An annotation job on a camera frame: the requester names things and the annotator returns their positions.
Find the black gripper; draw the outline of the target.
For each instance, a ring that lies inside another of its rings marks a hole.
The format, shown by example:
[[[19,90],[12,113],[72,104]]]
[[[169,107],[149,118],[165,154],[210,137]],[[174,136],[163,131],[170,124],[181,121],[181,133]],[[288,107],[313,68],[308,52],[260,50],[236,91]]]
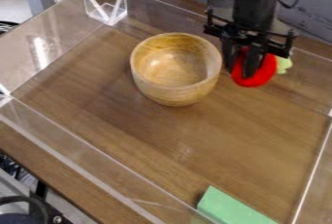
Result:
[[[240,48],[248,47],[244,63],[242,77],[250,79],[260,66],[261,47],[264,53],[272,53],[287,58],[291,55],[293,41],[299,34],[276,17],[270,25],[258,27],[238,24],[233,18],[232,8],[212,8],[205,11],[208,20],[204,32],[216,36],[222,41],[222,53],[225,66],[229,72],[233,70]]]

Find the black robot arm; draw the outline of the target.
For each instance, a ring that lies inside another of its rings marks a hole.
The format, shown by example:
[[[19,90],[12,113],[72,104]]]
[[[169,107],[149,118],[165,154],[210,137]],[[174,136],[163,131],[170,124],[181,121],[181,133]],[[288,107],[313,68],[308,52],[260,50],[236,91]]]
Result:
[[[246,50],[241,76],[252,79],[268,60],[268,55],[288,58],[297,37],[274,16],[276,5],[292,9],[300,0],[233,0],[230,9],[208,8],[204,32],[222,42],[226,69],[232,73],[237,56]]]

